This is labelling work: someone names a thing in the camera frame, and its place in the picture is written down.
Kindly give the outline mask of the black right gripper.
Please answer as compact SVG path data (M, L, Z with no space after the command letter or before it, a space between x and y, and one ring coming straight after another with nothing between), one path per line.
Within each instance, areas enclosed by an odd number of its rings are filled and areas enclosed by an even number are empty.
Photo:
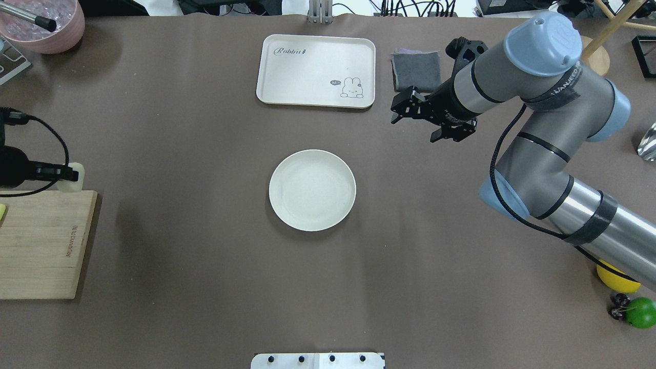
M443 82L436 91L427 96L416 86L408 86L392 99L393 112L391 124L403 118L426 120L439 125L431 134L429 142L452 139L460 142L473 135L477 129L478 114L472 112L459 101L455 92L453 78Z

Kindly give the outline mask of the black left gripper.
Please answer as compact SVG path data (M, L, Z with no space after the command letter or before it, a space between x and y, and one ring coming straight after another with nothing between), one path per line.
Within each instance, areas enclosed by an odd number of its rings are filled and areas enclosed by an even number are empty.
M17 148L2 146L1 187L15 188L27 180L71 181L79 180L80 170L71 166L40 161L29 161L26 154Z

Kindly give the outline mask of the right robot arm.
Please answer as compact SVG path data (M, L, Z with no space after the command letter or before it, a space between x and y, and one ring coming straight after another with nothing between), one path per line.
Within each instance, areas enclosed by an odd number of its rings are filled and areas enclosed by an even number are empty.
M520 98L531 116L502 156L494 152L480 198L654 289L654 225L565 171L584 142L609 138L630 117L628 98L585 65L582 52L572 22L550 11L490 49L453 39L452 76L429 95L408 87L394 96L392 123L426 120L438 126L431 142L461 141L476 131L479 115Z

